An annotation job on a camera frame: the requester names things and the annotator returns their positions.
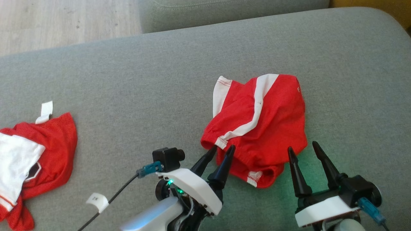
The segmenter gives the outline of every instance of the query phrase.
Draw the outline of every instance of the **cable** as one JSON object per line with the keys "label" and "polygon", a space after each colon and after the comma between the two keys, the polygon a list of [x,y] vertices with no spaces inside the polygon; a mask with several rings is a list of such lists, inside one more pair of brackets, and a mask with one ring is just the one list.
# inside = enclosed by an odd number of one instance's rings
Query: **cable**
{"label": "cable", "polygon": [[386,229],[386,231],[390,231],[390,229],[387,227],[387,225],[384,223],[381,223],[381,225],[384,227],[384,229]]}
{"label": "cable", "polygon": [[188,207],[188,205],[184,202],[184,200],[182,199],[181,194],[179,192],[177,192],[177,197],[178,197],[178,200],[180,201],[180,203],[182,203],[184,205],[184,207],[189,210],[190,207]]}
{"label": "cable", "polygon": [[386,222],[386,218],[367,198],[360,198],[358,200],[358,207],[360,207],[365,213],[367,213],[377,223],[378,226]]}
{"label": "cable", "polygon": [[187,217],[189,217],[189,216],[191,215],[191,213],[193,212],[193,210],[194,210],[194,201],[193,201],[193,199],[192,199],[191,197],[189,197],[189,199],[190,199],[190,206],[191,206],[190,211],[188,211],[187,215],[185,215],[185,216],[183,216],[183,217],[180,217],[180,218],[177,220],[177,222],[174,224],[174,230],[179,230],[181,223],[182,223],[185,219],[187,219]]}
{"label": "cable", "polygon": [[327,222],[328,222],[327,219],[323,220],[323,225],[322,225],[323,231],[327,231],[327,230],[326,230],[326,223],[327,223]]}
{"label": "cable", "polygon": [[[121,191],[123,191],[134,179],[136,179],[140,174],[137,173],[135,174],[129,181],[127,181],[127,183],[125,183],[123,185],[123,187],[121,187],[115,194],[114,196],[109,200],[109,204],[111,204],[114,199],[121,193]],[[94,215],[90,220],[88,220],[88,222],[86,222],[81,228],[79,228],[78,231],[82,231],[86,226],[88,226],[94,219],[96,219],[96,217],[98,217],[100,215],[100,213],[96,213],[96,215]]]}

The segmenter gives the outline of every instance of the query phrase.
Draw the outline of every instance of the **white stripe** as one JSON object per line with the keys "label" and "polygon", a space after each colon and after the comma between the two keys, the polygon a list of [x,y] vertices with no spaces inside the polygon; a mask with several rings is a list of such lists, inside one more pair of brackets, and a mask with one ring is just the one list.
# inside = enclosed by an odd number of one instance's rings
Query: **white stripe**
{"label": "white stripe", "polygon": [[265,74],[257,78],[256,89],[254,92],[253,119],[250,122],[237,127],[233,131],[228,131],[223,136],[220,136],[216,140],[215,145],[217,145],[221,149],[224,149],[229,139],[232,139],[238,136],[244,136],[246,133],[253,130],[257,126],[258,120],[260,118],[261,110],[263,108],[264,96],[271,89],[277,77],[278,77],[278,74]]}
{"label": "white stripe", "polygon": [[1,197],[0,197],[0,206],[3,206],[4,208],[6,208],[6,210],[9,212],[13,209],[13,206]]}
{"label": "white stripe", "polygon": [[220,76],[212,93],[212,117],[214,118],[223,108],[224,101],[233,81]]}

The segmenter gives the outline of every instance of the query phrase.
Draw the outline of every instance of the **white label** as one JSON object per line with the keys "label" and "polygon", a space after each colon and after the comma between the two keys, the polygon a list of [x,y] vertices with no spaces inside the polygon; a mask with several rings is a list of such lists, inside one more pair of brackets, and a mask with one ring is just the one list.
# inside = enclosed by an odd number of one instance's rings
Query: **white label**
{"label": "white label", "polygon": [[102,213],[109,205],[107,198],[104,195],[96,192],[91,194],[90,198],[85,203],[96,206],[99,210],[99,213]]}
{"label": "white label", "polygon": [[50,119],[50,115],[53,114],[53,101],[43,103],[40,117],[36,119],[36,124],[42,124]]}
{"label": "white label", "polygon": [[40,113],[41,116],[44,115],[52,115],[53,114],[53,101],[43,103],[42,104],[42,111]]}

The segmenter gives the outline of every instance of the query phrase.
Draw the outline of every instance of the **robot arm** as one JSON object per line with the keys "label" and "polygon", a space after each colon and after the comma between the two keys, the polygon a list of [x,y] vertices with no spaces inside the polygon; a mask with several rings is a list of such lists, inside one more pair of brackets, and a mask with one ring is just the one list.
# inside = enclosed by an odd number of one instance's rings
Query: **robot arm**
{"label": "robot arm", "polygon": [[[315,141],[312,145],[323,165],[328,180],[328,190],[312,192],[301,173],[292,147],[289,147],[291,176],[295,196],[298,197],[296,210],[298,226],[312,226],[316,231],[363,231],[358,211],[379,207],[382,203],[380,191],[360,175],[349,178],[347,174],[340,173],[320,145]],[[370,207],[364,206],[363,203],[369,203]],[[385,218],[382,216],[373,218],[378,225],[385,225]],[[326,222],[334,222],[334,224],[326,229]]]}
{"label": "robot arm", "polygon": [[167,162],[167,155],[155,155],[153,152],[154,161],[168,163],[168,166],[172,163],[173,166],[172,171],[164,168],[165,171],[156,173],[161,178],[155,190],[160,202],[121,226],[121,230],[196,231],[205,217],[218,215],[223,204],[222,190],[229,174],[235,146],[228,149],[222,164],[208,176],[208,181],[205,181],[201,176],[216,151],[217,147],[214,146],[191,169],[174,169],[180,166],[175,159],[177,155],[168,158]]}

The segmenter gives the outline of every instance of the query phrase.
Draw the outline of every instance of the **couch cushion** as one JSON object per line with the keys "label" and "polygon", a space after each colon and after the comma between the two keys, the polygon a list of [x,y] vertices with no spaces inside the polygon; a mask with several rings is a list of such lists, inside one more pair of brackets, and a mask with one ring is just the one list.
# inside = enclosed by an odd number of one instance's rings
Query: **couch cushion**
{"label": "couch cushion", "polygon": [[329,0],[138,0],[143,33],[327,8]]}
{"label": "couch cushion", "polygon": [[[212,118],[220,75],[242,83],[266,73],[298,77],[306,134],[336,167],[382,191],[391,230],[408,230],[411,209],[411,39],[370,8],[324,9],[146,34],[0,58],[0,127],[34,122],[41,103],[70,111],[78,130],[69,182],[26,202],[36,230],[76,230],[162,147],[191,167]],[[299,155],[314,191],[327,188],[312,147]],[[211,163],[204,176],[214,170]],[[116,230],[156,203],[158,179],[136,180],[86,230]],[[229,177],[224,206],[201,230],[300,230],[289,167],[256,189]],[[368,230],[376,230],[362,216]],[[0,224],[7,230],[7,224]]]}

